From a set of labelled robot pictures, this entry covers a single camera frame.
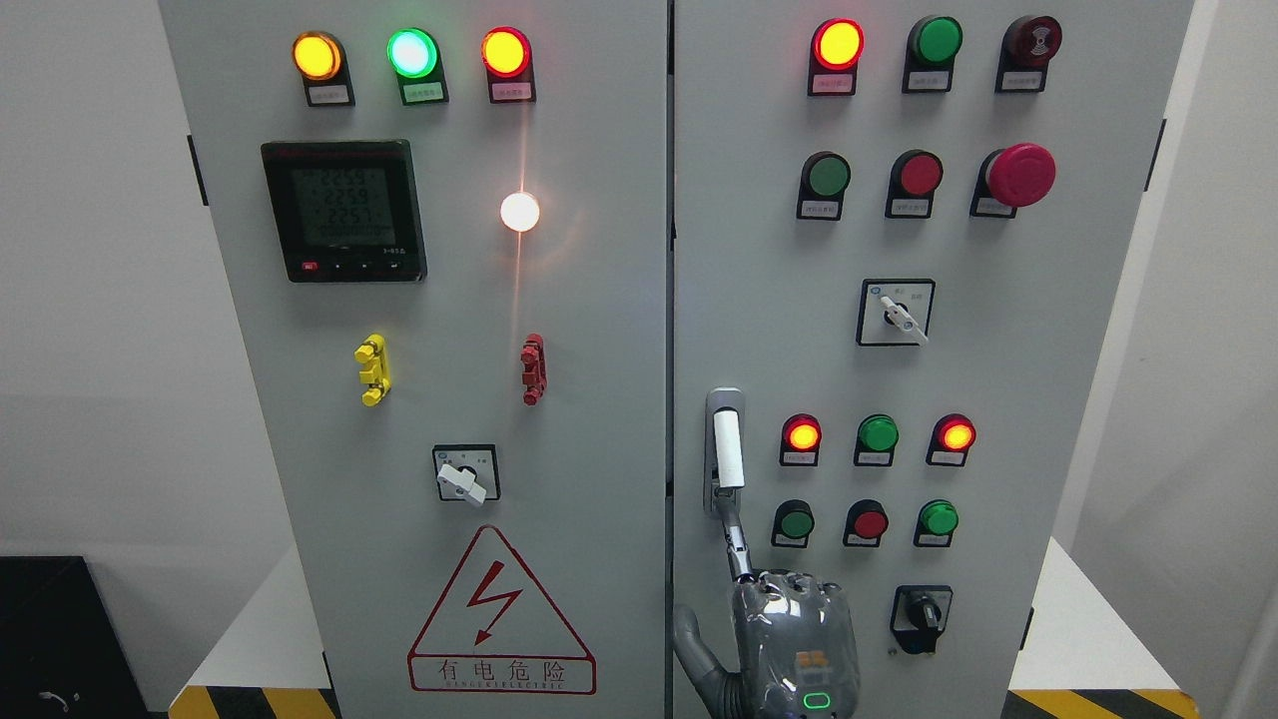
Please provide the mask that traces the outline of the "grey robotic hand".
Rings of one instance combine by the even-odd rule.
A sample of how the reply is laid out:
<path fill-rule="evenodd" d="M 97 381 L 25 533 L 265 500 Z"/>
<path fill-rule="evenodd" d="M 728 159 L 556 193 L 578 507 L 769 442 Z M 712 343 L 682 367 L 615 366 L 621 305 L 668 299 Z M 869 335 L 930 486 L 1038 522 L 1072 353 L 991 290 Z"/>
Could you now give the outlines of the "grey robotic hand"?
<path fill-rule="evenodd" d="M 850 718 L 860 701 L 858 640 L 838 584 L 794 570 L 751 570 L 735 501 L 718 496 L 739 672 L 700 637 L 694 610 L 675 605 L 674 650 L 712 718 Z"/>

